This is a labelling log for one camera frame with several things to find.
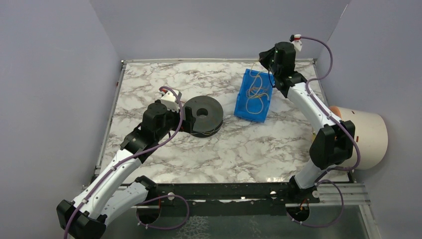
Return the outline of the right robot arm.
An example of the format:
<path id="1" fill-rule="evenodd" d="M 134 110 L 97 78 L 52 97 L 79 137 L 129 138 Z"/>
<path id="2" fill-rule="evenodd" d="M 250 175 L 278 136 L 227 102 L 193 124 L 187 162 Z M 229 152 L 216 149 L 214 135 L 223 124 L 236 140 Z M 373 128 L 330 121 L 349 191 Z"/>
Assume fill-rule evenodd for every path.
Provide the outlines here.
<path id="1" fill-rule="evenodd" d="M 276 89 L 302 112 L 316 132 L 309 161 L 288 182 L 287 196 L 297 200 L 311 193 L 316 181 L 327 172 L 345 170 L 341 164 L 353 155 L 355 125 L 350 120 L 343 121 L 324 105 L 311 90 L 310 81 L 295 70 L 293 43 L 276 43 L 260 52 L 258 61 L 273 75 Z"/>

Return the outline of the grey perforated cable spool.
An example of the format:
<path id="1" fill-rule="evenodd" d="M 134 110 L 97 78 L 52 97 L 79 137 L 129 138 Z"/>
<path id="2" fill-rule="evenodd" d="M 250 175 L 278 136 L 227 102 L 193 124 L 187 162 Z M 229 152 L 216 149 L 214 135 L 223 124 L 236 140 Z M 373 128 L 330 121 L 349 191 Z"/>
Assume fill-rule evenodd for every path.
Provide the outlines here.
<path id="1" fill-rule="evenodd" d="M 196 117 L 194 125 L 195 137 L 206 138 L 216 134 L 223 124 L 223 108 L 214 98 L 209 96 L 196 96 L 189 99 L 184 107 L 193 109 Z"/>

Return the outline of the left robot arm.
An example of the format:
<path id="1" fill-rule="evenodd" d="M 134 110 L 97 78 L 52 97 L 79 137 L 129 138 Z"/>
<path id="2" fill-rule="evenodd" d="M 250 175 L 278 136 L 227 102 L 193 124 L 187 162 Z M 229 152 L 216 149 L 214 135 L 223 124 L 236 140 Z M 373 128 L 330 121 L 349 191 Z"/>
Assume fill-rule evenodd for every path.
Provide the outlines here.
<path id="1" fill-rule="evenodd" d="M 158 202 L 157 184 L 146 176 L 134 180 L 124 191 L 123 181 L 157 149 L 167 144 L 185 127 L 183 105 L 178 101 L 157 100 L 143 114 L 141 123 L 123 140 L 111 163 L 74 199 L 57 206 L 63 237 L 99 239 L 107 226 L 137 204 Z"/>

